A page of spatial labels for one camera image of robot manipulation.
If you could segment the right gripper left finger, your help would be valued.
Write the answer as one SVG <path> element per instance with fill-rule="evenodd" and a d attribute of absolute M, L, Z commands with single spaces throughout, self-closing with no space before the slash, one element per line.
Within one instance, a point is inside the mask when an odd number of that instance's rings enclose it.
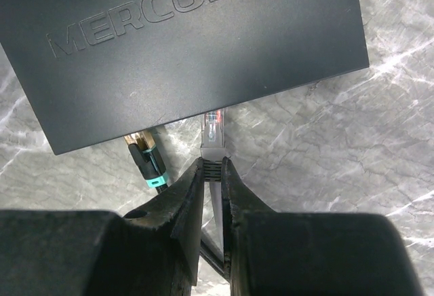
<path fill-rule="evenodd" d="M 204 164 L 120 216 L 1 212 L 2 295 L 189 295 L 197 284 Z"/>

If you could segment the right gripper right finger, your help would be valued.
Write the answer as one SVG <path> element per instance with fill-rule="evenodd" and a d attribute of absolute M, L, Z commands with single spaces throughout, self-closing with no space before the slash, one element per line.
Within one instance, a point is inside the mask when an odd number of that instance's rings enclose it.
<path fill-rule="evenodd" d="M 277 212 L 222 163 L 224 274 L 232 295 L 422 295 L 395 226 L 362 212 Z"/>

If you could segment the black network switch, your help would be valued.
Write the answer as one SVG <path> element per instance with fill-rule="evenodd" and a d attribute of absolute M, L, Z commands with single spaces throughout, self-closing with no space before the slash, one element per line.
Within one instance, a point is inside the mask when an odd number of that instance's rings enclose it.
<path fill-rule="evenodd" d="M 366 69 L 359 0 L 1 0 L 59 155 Z"/>

